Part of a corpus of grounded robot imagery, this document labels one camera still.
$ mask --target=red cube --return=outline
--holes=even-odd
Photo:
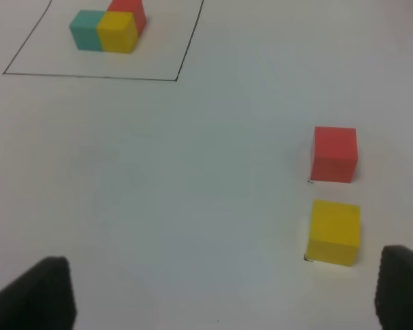
[[[113,0],[107,11],[133,13],[138,35],[141,35],[142,31],[144,31],[145,24],[147,24],[147,18],[145,17],[142,0]]]
[[[315,127],[310,159],[311,180],[352,182],[358,163],[357,130]]]

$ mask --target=white table surface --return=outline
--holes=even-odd
[[[381,249],[413,248],[413,0],[206,0],[178,82],[2,76],[36,2],[0,0],[0,288],[64,255],[76,330],[379,329]],[[317,125],[357,128],[353,184],[306,183]],[[361,206],[354,267],[303,260],[315,198]]]

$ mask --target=wooden block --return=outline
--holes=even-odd
[[[311,180],[352,182],[358,162],[357,130],[315,127],[311,162]]]
[[[105,52],[131,53],[138,42],[131,12],[106,12],[97,30]]]
[[[361,245],[361,209],[359,206],[315,200],[307,259],[353,265]]]
[[[109,12],[131,12],[135,19],[136,29],[141,35],[147,24],[142,0],[113,0],[107,9]]]
[[[70,23],[69,28],[79,50],[103,50],[96,28],[104,13],[99,10],[80,10]]]

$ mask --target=green cube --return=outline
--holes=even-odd
[[[104,14],[100,10],[80,10],[70,23],[70,31],[79,50],[103,51],[96,28]]]

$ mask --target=yellow block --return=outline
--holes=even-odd
[[[315,200],[306,258],[353,265],[361,245],[359,206]]]
[[[105,52],[131,53],[138,42],[138,30],[131,12],[106,12],[98,24],[98,36]]]

